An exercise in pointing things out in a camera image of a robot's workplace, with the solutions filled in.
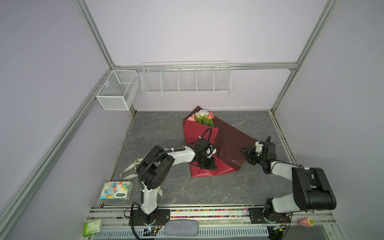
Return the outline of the single pink fake rose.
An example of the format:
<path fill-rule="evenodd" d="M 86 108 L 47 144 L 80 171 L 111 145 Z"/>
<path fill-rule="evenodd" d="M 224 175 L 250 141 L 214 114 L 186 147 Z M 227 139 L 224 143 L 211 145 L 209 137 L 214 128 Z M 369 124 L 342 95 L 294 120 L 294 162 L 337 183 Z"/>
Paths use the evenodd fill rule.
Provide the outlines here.
<path fill-rule="evenodd" d="M 212 112 L 209 112 L 207 116 L 207 123 L 210 127 L 215 127 L 215 124 L 213 122 L 214 117 L 215 117 L 214 114 Z"/>

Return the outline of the cream ribbon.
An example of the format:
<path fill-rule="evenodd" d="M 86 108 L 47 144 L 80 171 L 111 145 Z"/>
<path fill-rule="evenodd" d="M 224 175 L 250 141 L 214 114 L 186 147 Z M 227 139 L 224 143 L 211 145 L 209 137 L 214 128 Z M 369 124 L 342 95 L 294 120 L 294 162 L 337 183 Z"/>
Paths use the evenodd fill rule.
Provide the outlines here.
<path fill-rule="evenodd" d="M 120 178 L 122 179 L 122 181 L 119 182 L 119 186 L 122 190 L 126 192 L 125 199 L 127 200 L 131 198 L 132 190 L 134 188 L 134 184 L 131 182 L 131 180 L 137 179 L 139 177 L 137 173 L 137 168 L 142 161 L 143 158 L 136 159 L 120 174 Z M 123 174 L 130 172 L 131 170 L 134 170 L 135 173 L 123 177 Z"/>

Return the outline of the double pink fake rose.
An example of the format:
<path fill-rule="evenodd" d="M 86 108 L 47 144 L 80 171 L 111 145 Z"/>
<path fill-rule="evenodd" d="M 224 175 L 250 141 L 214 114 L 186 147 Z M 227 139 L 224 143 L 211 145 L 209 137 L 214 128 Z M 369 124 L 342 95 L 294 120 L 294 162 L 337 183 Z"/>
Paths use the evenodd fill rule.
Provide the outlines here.
<path fill-rule="evenodd" d="M 189 118 L 187 118 L 188 121 L 192 121 L 192 122 L 196 122 L 196 118 L 194 116 L 190 116 Z"/>

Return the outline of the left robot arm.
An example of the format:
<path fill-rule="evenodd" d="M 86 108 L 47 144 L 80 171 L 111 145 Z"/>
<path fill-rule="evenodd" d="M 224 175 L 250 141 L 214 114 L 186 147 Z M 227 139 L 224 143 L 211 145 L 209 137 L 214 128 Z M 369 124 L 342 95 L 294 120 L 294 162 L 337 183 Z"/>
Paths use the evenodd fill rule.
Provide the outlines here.
<path fill-rule="evenodd" d="M 161 184 L 173 166 L 196 163 L 197 167 L 203 170 L 216 170 L 215 153 L 214 145 L 204 138 L 181 148 L 153 147 L 137 168 L 138 183 L 141 189 L 141 200 L 138 207 L 139 220 L 147 225 L 155 221 L 158 216 L 157 195 Z"/>

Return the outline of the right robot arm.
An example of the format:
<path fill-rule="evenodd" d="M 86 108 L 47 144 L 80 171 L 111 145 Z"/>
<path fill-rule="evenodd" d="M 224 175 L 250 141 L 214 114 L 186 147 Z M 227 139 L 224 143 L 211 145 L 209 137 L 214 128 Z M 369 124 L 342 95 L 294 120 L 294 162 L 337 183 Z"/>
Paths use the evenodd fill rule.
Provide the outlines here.
<path fill-rule="evenodd" d="M 241 149 L 246 161 L 262 166 L 266 175 L 283 177 L 292 182 L 292 193 L 283 197 L 267 199 L 262 216 L 268 223 L 275 223 L 277 217 L 307 211 L 334 210 L 337 200 L 321 168 L 306 168 L 277 160 L 276 145 L 270 138 L 256 142 L 252 147 Z"/>

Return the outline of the red wrapping paper sheet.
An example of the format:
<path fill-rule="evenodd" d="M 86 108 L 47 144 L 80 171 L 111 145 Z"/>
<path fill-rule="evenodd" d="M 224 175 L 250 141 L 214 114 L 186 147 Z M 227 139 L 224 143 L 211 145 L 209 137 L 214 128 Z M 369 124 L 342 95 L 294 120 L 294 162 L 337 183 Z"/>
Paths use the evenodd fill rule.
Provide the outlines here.
<path fill-rule="evenodd" d="M 208 126 L 198 122 L 190 121 L 188 118 L 202 108 L 197 106 L 187 117 L 183 119 L 184 135 L 187 144 L 196 140 L 208 129 Z M 232 173 L 241 169 L 246 162 L 246 156 L 241 152 L 241 149 L 254 147 L 256 139 L 241 132 L 235 127 L 229 125 L 221 119 L 214 118 L 213 123 L 216 126 L 213 128 L 210 142 L 215 146 L 216 170 L 203 170 L 196 163 L 190 165 L 191 177 L 215 177 L 227 173 Z"/>

